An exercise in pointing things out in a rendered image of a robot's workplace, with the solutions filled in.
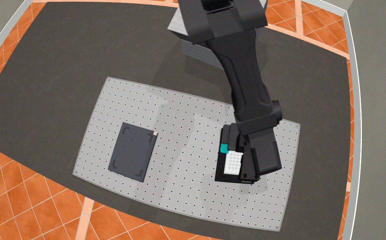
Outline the white well plate lid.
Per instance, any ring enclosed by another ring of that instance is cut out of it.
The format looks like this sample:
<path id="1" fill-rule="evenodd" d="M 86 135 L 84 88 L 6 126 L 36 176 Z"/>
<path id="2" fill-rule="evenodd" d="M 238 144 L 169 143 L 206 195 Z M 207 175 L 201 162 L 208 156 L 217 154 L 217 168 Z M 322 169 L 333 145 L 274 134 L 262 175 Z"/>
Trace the white well plate lid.
<path id="1" fill-rule="evenodd" d="M 241 157 L 243 153 L 237 153 L 235 151 L 228 151 L 226 156 L 225 172 L 229 174 L 239 174 L 241 166 Z"/>

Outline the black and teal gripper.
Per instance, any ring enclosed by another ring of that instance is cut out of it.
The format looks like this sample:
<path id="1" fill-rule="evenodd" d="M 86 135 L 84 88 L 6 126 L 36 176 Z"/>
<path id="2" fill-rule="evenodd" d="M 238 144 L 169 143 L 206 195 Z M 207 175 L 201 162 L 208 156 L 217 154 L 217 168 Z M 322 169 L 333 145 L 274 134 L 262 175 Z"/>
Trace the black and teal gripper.
<path id="1" fill-rule="evenodd" d="M 221 153 L 228 153 L 228 151 L 235 151 L 236 139 L 239 131 L 236 123 L 224 124 L 221 136 Z"/>

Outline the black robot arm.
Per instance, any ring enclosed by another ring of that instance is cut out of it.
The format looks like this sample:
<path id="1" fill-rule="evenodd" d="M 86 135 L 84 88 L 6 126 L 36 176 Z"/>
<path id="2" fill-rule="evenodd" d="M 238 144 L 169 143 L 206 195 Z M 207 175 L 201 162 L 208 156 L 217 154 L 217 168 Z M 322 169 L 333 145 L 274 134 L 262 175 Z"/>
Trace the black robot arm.
<path id="1" fill-rule="evenodd" d="M 256 57 L 255 28 L 268 26 L 261 2 L 177 1 L 190 41 L 193 45 L 206 43 L 231 85 L 239 131 L 235 152 L 243 153 L 238 181 L 251 183 L 260 180 L 261 175 L 282 169 L 273 131 L 282 121 L 282 110 L 278 100 L 271 100 L 262 82 Z"/>

